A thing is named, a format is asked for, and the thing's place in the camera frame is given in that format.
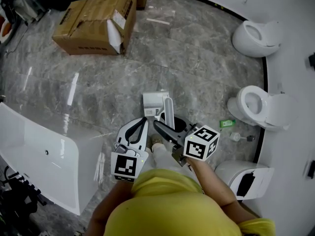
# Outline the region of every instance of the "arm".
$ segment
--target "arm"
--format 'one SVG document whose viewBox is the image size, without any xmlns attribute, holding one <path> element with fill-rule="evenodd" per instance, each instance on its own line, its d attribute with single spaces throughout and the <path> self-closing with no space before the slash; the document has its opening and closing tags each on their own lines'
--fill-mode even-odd
<svg viewBox="0 0 315 236">
<path fill-rule="evenodd" d="M 131 198 L 132 183 L 118 181 L 106 198 L 96 207 L 90 220 L 86 236 L 103 236 L 107 220 L 112 211 Z"/>
<path fill-rule="evenodd" d="M 195 171 L 205 194 L 212 198 L 231 220 L 239 224 L 256 219 L 254 215 L 241 207 L 232 190 L 218 178 L 206 162 L 192 158 L 187 158 L 187 161 Z"/>
</svg>

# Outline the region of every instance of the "marble floor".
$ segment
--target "marble floor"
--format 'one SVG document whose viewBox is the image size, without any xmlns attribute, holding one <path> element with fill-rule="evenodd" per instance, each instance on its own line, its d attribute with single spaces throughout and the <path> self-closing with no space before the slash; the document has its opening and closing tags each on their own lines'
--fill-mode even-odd
<svg viewBox="0 0 315 236">
<path fill-rule="evenodd" d="M 142 92 L 167 89 L 176 114 L 220 131 L 219 120 L 232 118 L 226 107 L 228 98 L 247 85 L 263 88 L 262 60 L 241 55 L 231 44 L 241 21 L 202 2 L 148 0 L 146 10 L 137 11 L 124 56 L 69 56 L 52 40 L 62 15 L 50 11 L 28 30 L 21 25 L 9 45 L 2 47 L 0 57 L 1 94 L 6 102 L 58 114 L 103 135 L 104 182 L 82 215 L 51 203 L 38 206 L 32 215 L 43 230 L 55 236 L 83 231 L 93 209 L 113 186 L 112 144 L 123 124 L 143 116 Z M 6 57 L 5 50 L 14 50 L 24 32 L 16 51 Z M 69 102 L 76 77 L 75 94 Z M 258 139 L 235 143 L 228 137 L 236 131 L 258 138 L 259 130 L 239 121 L 223 129 L 209 164 L 253 160 Z"/>
</svg>

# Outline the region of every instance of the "yellow shirt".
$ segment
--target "yellow shirt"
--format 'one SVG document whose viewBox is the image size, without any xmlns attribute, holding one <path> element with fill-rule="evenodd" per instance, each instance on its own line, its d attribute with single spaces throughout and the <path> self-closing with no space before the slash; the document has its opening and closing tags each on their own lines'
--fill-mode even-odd
<svg viewBox="0 0 315 236">
<path fill-rule="evenodd" d="M 269 219 L 236 225 L 194 180 L 174 171 L 141 174 L 132 193 L 110 215 L 105 236 L 275 235 Z"/>
</svg>

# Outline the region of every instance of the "person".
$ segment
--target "person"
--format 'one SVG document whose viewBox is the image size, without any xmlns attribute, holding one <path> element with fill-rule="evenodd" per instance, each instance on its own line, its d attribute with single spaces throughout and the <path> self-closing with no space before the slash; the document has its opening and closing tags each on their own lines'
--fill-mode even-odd
<svg viewBox="0 0 315 236">
<path fill-rule="evenodd" d="M 151 141 L 153 153 L 147 148 L 138 179 L 116 183 L 93 212 L 86 236 L 275 235 L 274 222 L 245 210 L 206 162 L 187 158 L 192 172 L 173 159 L 160 135 Z"/>
</svg>

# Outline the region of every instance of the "white wall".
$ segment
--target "white wall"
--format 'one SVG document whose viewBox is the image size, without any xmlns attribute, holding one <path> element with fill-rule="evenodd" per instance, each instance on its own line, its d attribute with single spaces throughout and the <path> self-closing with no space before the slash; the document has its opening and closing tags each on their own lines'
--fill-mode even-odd
<svg viewBox="0 0 315 236">
<path fill-rule="evenodd" d="M 250 20 L 284 23 L 280 50 L 267 58 L 269 92 L 284 90 L 299 102 L 299 117 L 286 132 L 266 132 L 259 163 L 274 167 L 261 199 L 247 201 L 256 213 L 273 219 L 278 236 L 306 236 L 315 225 L 315 179 L 307 179 L 315 160 L 315 0 L 210 0 Z"/>
</svg>

